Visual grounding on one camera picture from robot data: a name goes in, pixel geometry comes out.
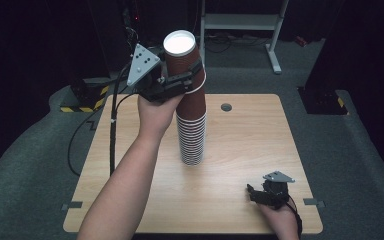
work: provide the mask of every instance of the dark background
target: dark background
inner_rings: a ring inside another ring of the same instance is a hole
[[[0,157],[49,112],[55,91],[121,69],[129,52],[125,25],[145,45],[177,29],[199,34],[200,1],[99,2],[0,0]],[[277,11],[279,1],[264,2],[208,1],[207,10]],[[384,1],[290,1],[280,39],[296,36],[327,38],[306,87],[349,91],[384,160]]]

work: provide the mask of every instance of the light wood surface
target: light wood surface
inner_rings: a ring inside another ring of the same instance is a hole
[[[64,229],[77,232],[109,177],[111,97],[102,113],[72,201]],[[140,233],[271,233],[246,184],[262,190],[263,175],[279,170],[294,178],[288,184],[303,233],[323,229],[280,99],[272,94],[207,94],[207,127],[202,163],[181,161],[176,119],[161,143],[149,201],[137,230]],[[221,110],[232,105],[230,112]],[[117,122],[116,159],[121,159],[139,126],[137,97],[125,100]]]

